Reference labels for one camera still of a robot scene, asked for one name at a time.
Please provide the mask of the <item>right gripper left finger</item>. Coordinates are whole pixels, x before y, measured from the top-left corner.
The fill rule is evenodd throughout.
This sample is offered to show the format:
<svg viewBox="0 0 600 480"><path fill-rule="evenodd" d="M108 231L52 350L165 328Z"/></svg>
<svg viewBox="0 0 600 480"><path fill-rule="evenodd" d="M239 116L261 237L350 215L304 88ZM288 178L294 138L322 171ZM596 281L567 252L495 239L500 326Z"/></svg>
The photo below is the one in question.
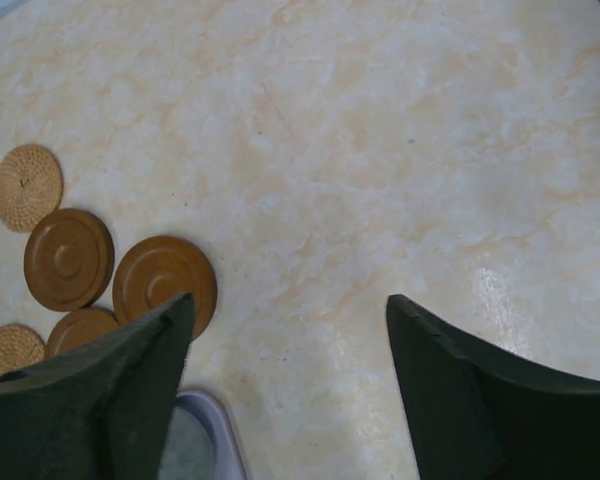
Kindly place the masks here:
<svg viewBox="0 0 600 480"><path fill-rule="evenodd" d="M0 376L0 479L155 479L194 329L180 295Z"/></svg>

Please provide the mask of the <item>light woven rattan coaster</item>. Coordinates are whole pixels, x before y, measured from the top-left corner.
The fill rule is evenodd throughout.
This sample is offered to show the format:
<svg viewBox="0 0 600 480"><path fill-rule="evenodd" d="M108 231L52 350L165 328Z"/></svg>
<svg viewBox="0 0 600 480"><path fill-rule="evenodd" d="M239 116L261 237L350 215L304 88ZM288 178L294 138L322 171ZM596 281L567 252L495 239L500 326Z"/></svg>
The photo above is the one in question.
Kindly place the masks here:
<svg viewBox="0 0 600 480"><path fill-rule="evenodd" d="M17 146L0 162L0 221L11 231L31 232L59 208L63 191L62 169L49 149Z"/></svg>

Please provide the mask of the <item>brown wooden coaster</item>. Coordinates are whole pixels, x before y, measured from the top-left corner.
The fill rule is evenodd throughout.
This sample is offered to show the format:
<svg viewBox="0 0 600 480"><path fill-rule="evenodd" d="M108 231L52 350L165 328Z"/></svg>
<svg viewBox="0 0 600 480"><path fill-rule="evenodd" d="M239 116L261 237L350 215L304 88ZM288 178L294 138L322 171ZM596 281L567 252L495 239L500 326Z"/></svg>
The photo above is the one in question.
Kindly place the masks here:
<svg viewBox="0 0 600 480"><path fill-rule="evenodd" d="M195 302L193 339L208 327L216 310L218 286L213 266L194 243L159 235L134 245L114 275L112 300L125 325L181 294Z"/></svg>

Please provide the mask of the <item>dark woven rattan coaster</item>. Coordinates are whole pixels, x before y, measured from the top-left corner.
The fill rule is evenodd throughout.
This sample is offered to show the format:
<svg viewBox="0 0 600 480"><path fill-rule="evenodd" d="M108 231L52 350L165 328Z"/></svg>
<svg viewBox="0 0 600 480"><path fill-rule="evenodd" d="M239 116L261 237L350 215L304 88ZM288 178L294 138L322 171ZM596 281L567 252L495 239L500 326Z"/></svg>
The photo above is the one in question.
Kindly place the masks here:
<svg viewBox="0 0 600 480"><path fill-rule="evenodd" d="M33 329L18 323L0 327L0 376L29 367L44 357L45 343Z"/></svg>

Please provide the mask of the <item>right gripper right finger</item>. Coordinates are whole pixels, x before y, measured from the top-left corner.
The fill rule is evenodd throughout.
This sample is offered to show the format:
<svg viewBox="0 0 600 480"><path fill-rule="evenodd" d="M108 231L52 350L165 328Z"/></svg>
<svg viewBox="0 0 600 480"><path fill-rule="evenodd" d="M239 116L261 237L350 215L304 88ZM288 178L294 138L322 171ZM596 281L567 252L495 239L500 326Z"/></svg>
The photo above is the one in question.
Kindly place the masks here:
<svg viewBox="0 0 600 480"><path fill-rule="evenodd" d="M600 479L600 381L534 363L404 295L389 343L423 479Z"/></svg>

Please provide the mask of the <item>dark wooden coaster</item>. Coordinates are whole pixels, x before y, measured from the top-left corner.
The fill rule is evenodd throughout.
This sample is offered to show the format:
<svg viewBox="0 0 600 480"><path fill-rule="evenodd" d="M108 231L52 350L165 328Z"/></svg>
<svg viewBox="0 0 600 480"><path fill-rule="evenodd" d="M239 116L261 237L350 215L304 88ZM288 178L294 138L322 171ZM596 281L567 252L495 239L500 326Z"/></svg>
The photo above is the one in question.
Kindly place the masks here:
<svg viewBox="0 0 600 480"><path fill-rule="evenodd" d="M24 252L24 275L43 307L70 312L93 304L113 273L114 245L108 228L82 209L58 209L32 230Z"/></svg>

